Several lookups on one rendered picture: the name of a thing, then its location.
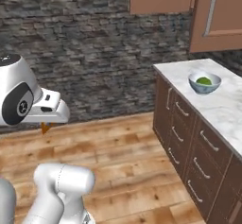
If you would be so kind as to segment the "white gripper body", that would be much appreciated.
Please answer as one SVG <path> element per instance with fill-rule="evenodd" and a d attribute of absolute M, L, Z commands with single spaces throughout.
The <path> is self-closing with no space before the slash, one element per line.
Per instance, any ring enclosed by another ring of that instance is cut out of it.
<path fill-rule="evenodd" d="M 66 103 L 61 100 L 57 109 L 53 112 L 41 112 L 28 114 L 24 119 L 25 123 L 67 123 L 70 118 L 70 111 Z"/>

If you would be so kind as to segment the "orange cheese wedge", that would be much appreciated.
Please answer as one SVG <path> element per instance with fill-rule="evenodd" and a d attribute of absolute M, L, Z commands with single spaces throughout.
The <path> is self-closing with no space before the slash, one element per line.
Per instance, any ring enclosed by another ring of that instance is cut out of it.
<path fill-rule="evenodd" d="M 41 123 L 42 135 L 45 135 L 52 127 L 52 123 Z"/>

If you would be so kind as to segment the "grey salad bowl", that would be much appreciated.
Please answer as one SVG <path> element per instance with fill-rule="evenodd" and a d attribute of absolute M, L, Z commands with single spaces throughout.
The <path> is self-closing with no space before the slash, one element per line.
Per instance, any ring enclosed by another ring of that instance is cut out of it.
<path fill-rule="evenodd" d="M 197 84 L 196 80 L 198 78 L 209 78 L 212 81 L 211 85 L 202 85 L 202 84 Z M 213 91 L 215 91 L 221 84 L 221 77 L 208 73 L 208 72 L 195 72 L 191 73 L 188 77 L 189 84 L 191 88 L 197 93 L 197 94 L 202 94 L 202 95 L 207 95 Z"/>

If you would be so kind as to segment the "dark brown base cabinet door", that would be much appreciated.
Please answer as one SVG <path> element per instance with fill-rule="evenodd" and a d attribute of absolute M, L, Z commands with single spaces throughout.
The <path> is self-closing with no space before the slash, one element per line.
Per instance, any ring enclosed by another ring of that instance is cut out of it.
<path fill-rule="evenodd" d="M 242 201 L 242 161 L 233 156 L 207 224 L 229 224 L 233 204 Z"/>

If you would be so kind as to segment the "dark brown drawer front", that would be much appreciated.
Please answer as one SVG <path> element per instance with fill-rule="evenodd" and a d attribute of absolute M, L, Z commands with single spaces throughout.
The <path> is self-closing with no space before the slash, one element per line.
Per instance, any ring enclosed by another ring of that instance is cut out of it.
<path fill-rule="evenodd" d="M 184 116 L 179 109 L 176 107 L 175 103 L 176 101 L 179 102 L 180 106 L 183 108 L 185 112 L 189 113 L 189 116 Z M 185 126 L 192 132 L 194 126 L 195 126 L 195 120 L 196 120 L 196 114 L 192 106 L 177 92 L 174 93 L 172 104 L 171 104 L 171 123 L 173 117 L 177 115 L 182 122 L 185 124 Z"/>
<path fill-rule="evenodd" d="M 172 153 L 178 157 L 185 157 L 188 153 L 191 139 L 191 131 L 185 126 L 182 120 L 175 115 L 171 123 L 169 147 Z"/>
<path fill-rule="evenodd" d="M 211 179 L 213 180 L 214 183 L 217 184 L 217 188 L 218 188 L 220 181 L 222 179 L 222 176 L 218 168 L 215 166 L 211 158 L 208 156 L 208 154 L 205 152 L 205 150 L 201 147 L 200 144 L 197 144 L 195 146 L 194 153 L 192 154 L 191 163 L 190 163 L 190 169 L 194 168 L 197 172 L 200 173 L 200 171 L 198 170 L 198 168 L 195 166 L 193 162 L 194 157 L 198 158 L 199 165 L 202 167 L 203 171 L 207 175 L 211 176 Z"/>
<path fill-rule="evenodd" d="M 191 180 L 193 188 L 200 198 L 203 199 L 202 203 L 199 203 L 190 190 L 187 181 Z M 199 212 L 204 220 L 207 219 L 209 212 L 212 208 L 212 203 L 215 199 L 217 184 L 213 182 L 212 179 L 205 179 L 199 172 L 194 168 L 188 171 L 187 177 L 185 178 L 185 187 L 190 194 L 192 200 L 197 205 Z"/>
<path fill-rule="evenodd" d="M 175 158 L 178 161 L 180 161 L 180 164 L 175 164 L 175 162 L 173 161 L 172 157 L 170 156 L 170 154 L 168 152 L 169 147 L 172 148 L 172 152 L 173 152 Z M 173 163 L 177 173 L 179 174 L 179 176 L 182 179 L 185 162 L 186 162 L 186 158 L 187 158 L 187 154 L 188 154 L 188 145 L 186 144 L 186 142 L 180 142 L 175 136 L 169 135 L 167 137 L 167 142 L 166 142 L 164 149 L 165 149 L 171 163 Z"/>
<path fill-rule="evenodd" d="M 199 134 L 201 130 L 204 130 L 205 136 L 214 146 L 219 147 L 218 152 L 213 151 L 210 146 L 203 140 L 203 138 Z M 232 152 L 227 148 L 222 138 L 219 137 L 214 132 L 214 130 L 201 118 L 197 119 L 196 140 L 207 151 L 208 155 L 218 167 L 220 172 L 223 173 L 226 170 Z"/>

